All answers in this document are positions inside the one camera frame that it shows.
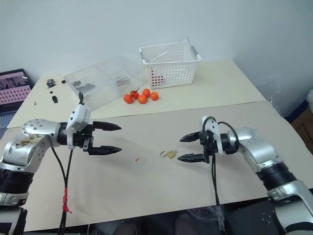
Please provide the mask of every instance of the table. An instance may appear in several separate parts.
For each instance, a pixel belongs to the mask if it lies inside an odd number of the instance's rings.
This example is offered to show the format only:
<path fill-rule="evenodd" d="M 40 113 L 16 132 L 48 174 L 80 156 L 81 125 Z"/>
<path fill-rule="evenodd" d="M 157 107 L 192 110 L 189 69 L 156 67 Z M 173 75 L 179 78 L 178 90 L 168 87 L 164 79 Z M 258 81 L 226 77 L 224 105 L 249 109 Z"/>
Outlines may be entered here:
<path fill-rule="evenodd" d="M 47 89 L 46 81 L 54 79 L 56 86 Z M 62 75 L 44 76 L 24 101 L 8 128 L 19 127 L 25 121 L 44 118 L 50 121 L 67 121 L 79 99 L 67 84 L 62 84 Z M 156 89 L 160 100 L 126 104 L 123 98 L 105 105 L 91 114 L 91 119 L 111 118 L 140 114 L 169 112 L 175 110 L 217 107 L 265 100 L 236 64 L 230 61 L 200 63 L 194 82 L 187 86 Z M 54 104 L 52 96 L 58 98 Z"/>
<path fill-rule="evenodd" d="M 179 139 L 197 131 L 203 115 L 214 116 L 233 127 L 257 128 L 295 176 L 313 187 L 311 153 L 267 101 L 106 118 L 101 120 L 118 124 L 122 130 L 97 130 L 94 145 L 113 145 L 123 150 L 108 156 L 88 156 L 79 148 L 74 150 L 68 186 L 68 206 L 73 214 L 68 214 L 67 226 L 214 205 L 209 164 L 188 164 L 176 157 L 159 156 L 161 151 L 171 149 L 177 149 L 178 155 L 201 153 L 199 142 L 180 143 Z M 18 132 L 18 128 L 8 129 L 0 149 Z M 56 151 L 66 163 L 67 147 Z M 240 154 L 217 158 L 217 184 L 221 203 L 266 196 L 262 182 Z M 29 189 L 26 231 L 59 226 L 63 186 L 61 171 L 49 149 Z"/>

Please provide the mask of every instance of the white wall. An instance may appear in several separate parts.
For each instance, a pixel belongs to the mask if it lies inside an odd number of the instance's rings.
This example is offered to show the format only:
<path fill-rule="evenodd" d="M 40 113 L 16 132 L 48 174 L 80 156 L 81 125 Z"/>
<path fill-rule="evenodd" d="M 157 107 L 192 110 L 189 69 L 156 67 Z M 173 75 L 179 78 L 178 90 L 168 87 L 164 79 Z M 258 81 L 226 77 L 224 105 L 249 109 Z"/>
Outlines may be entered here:
<path fill-rule="evenodd" d="M 35 81 L 188 35 L 204 61 L 235 59 L 280 90 L 282 115 L 313 89 L 312 0 L 1 1 L 1 69 Z"/>

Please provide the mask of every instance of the white plastic basket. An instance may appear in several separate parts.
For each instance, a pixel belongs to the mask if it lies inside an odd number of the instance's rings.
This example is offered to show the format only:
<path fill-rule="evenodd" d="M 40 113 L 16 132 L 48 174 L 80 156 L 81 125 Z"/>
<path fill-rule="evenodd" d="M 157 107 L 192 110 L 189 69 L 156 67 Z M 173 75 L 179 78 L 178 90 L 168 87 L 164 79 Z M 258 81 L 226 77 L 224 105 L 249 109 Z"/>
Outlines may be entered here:
<path fill-rule="evenodd" d="M 185 39 L 139 48 L 151 89 L 191 84 L 201 57 Z"/>

